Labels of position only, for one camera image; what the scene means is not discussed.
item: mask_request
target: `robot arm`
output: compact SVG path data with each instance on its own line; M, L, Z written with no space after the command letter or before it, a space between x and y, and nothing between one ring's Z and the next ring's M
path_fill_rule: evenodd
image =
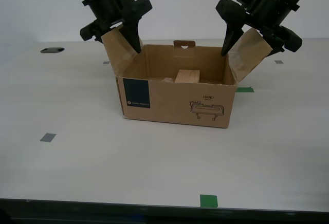
M297 11L299 0L220 0L216 10L227 24L222 55L226 55L244 33L246 24L263 35L272 47L270 55L284 52L283 46L296 52L302 46L302 39L293 31L281 26L290 11Z
M95 21L81 29L84 41L95 36L95 41L102 42L101 36L122 22L120 32L137 53L141 52L138 23L152 9L149 0L84 0L83 4L90 6L96 17Z

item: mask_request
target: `cardboard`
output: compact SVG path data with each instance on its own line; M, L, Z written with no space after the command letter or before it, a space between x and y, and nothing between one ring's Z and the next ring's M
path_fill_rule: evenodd
M250 29L226 57L194 41L144 45L137 54L118 29L102 40L128 119L227 128L237 84L272 51Z

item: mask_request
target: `black label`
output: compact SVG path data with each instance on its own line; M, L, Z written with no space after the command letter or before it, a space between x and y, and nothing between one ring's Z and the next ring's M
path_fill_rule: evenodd
M123 79L127 105L150 108L149 82L147 80Z

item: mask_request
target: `green tape marker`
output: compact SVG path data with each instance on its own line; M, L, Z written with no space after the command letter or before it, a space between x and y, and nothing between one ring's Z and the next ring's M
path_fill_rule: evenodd
M200 195L201 208L217 208L218 201L217 196L212 195Z
M255 91L253 90L252 87L238 87L236 89L236 93L254 93Z

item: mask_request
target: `white wall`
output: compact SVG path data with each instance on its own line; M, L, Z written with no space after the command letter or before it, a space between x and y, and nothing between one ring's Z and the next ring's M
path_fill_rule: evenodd
M80 41L79 31L94 20L83 0L0 0L0 49L5 43ZM140 22L140 36L152 39L224 38L219 0L151 0L153 10ZM283 25L303 38L329 38L329 0L301 0Z

